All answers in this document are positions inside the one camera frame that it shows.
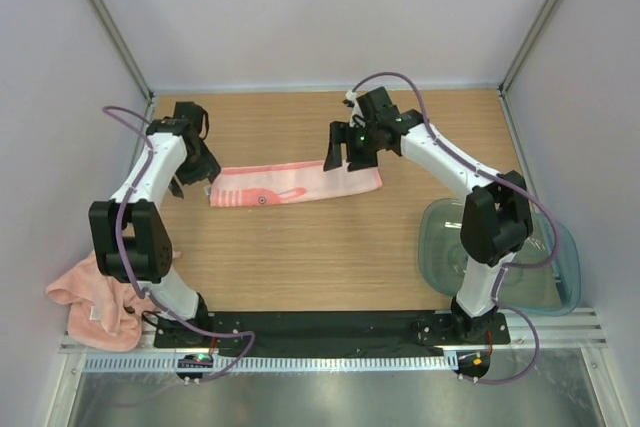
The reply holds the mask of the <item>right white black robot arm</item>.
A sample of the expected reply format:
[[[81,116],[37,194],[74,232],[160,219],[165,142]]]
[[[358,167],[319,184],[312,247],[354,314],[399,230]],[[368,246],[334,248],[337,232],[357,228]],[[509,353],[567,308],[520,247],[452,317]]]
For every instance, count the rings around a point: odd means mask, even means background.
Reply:
[[[489,169],[453,145],[416,110],[355,113],[329,126],[323,169],[350,172],[377,165],[390,150],[433,174],[463,201],[460,240],[467,254],[462,286],[451,302],[450,329],[461,342],[482,337],[498,311],[504,271],[533,232],[524,178]]]

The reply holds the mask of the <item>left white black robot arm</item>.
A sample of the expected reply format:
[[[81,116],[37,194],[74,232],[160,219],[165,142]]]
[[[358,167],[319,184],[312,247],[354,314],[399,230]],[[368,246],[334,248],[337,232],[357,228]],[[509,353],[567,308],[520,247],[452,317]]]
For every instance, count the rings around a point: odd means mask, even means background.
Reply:
[[[106,201],[89,208],[99,271],[130,285],[142,300],[177,322],[177,335],[191,347],[212,333],[202,296],[173,266],[173,245],[160,214],[166,192],[181,198],[186,185],[221,173],[205,144],[208,122],[187,116],[154,120],[141,133],[144,146],[131,172]]]

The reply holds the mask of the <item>pink rabbit pattern towel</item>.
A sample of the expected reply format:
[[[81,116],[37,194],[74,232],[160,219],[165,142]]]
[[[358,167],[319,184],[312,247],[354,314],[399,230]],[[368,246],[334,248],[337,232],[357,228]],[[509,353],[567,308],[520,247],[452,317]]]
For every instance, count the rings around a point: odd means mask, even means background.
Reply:
[[[258,207],[358,195],[382,187],[376,168],[350,172],[346,165],[329,171],[324,162],[227,167],[206,188],[213,207]]]

